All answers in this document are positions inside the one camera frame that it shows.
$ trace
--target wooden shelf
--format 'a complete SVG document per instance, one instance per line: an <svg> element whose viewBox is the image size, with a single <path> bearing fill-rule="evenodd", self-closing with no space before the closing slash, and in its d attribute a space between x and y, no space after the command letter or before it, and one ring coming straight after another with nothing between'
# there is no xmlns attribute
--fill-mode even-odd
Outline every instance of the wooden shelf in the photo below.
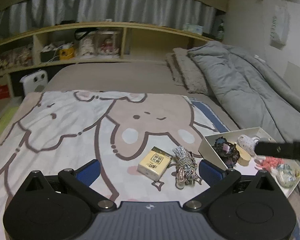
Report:
<svg viewBox="0 0 300 240"><path fill-rule="evenodd" d="M40 53L44 46L51 42L59 41L62 35L64 35L66 40L72 41L75 29L87 27L115 28L116 30L120 30L122 33L120 57L110 59L100 57L88 59L72 58L69 60L41 63ZM44 68L47 66L93 62L150 61L156 64L165 64L166 54L172 52L173 48L181 47L186 49L194 44L201 46L207 41L213 41L211 38L188 31L176 30L151 24L128 22L87 22L45 27L0 40L0 53L24 46L25 43L29 44L31 39L33 43L33 65L30 67L13 67L0 72L0 80L8 85L9 93L12 97L14 93L10 73L13 72Z"/></svg>
<svg viewBox="0 0 300 240"><path fill-rule="evenodd" d="M198 39L201 41L213 41L213 39L201 36L199 34L191 33L188 31L176 30L168 27L151 25L151 24L143 24L143 23L127 23L127 22L87 22L87 23L72 23L72 24L63 24L63 25L55 25L51 27L40 28L34 31L24 32L18 34L11 38L6 38L0 41L0 46L7 44L12 41L16 41L19 39L23 39L26 37L30 37L36 34L41 33L49 33L54 31L61 30L70 30L70 29L78 29L78 28L87 28L87 27L105 27L105 28L133 28L133 29L144 29L144 30L152 30L152 31L160 31L165 33L173 33L182 36L186 36L189 38Z"/></svg>

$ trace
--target gray duvet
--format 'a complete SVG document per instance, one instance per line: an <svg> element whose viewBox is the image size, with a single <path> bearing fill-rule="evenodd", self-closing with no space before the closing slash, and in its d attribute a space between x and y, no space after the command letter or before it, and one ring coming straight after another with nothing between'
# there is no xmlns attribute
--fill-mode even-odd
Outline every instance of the gray duvet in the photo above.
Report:
<svg viewBox="0 0 300 240"><path fill-rule="evenodd" d="M277 142L300 140L300 97L268 65L217 41L188 50L188 56L241 129L260 126ZM296 190L300 194L300 183Z"/></svg>

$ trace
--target gray curtain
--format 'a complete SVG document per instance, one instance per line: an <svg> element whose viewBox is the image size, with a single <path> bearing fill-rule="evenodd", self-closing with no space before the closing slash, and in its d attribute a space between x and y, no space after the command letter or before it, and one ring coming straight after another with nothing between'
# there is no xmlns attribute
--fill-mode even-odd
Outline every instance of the gray curtain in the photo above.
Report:
<svg viewBox="0 0 300 240"><path fill-rule="evenodd" d="M140 22L182 29L184 23L210 33L216 9L195 0L26 0L0 12L0 39L54 26L62 20Z"/></svg>

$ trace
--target white speaker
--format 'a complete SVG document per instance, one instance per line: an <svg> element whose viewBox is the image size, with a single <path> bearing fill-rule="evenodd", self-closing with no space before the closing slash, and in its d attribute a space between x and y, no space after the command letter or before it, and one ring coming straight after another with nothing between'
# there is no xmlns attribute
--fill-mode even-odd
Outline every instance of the white speaker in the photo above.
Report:
<svg viewBox="0 0 300 240"><path fill-rule="evenodd" d="M20 79L23 83L25 96L31 92L42 92L48 84L48 73L45 70L39 70Z"/></svg>

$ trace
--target pink item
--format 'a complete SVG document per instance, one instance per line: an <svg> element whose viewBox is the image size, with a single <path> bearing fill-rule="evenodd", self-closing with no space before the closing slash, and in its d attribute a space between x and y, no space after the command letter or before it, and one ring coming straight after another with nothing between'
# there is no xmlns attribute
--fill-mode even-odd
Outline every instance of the pink item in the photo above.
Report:
<svg viewBox="0 0 300 240"><path fill-rule="evenodd" d="M224 143L222 149L228 153L230 150L230 146Z"/></svg>
<svg viewBox="0 0 300 240"><path fill-rule="evenodd" d="M265 160L259 161L260 164L256 165L258 170L267 170L271 172L271 168L276 168L279 164L283 164L284 161L281 158L274 158L267 156Z"/></svg>
<svg viewBox="0 0 300 240"><path fill-rule="evenodd" d="M127 169L128 174L130 175L142 175L139 171L137 171L138 166L130 166Z"/></svg>

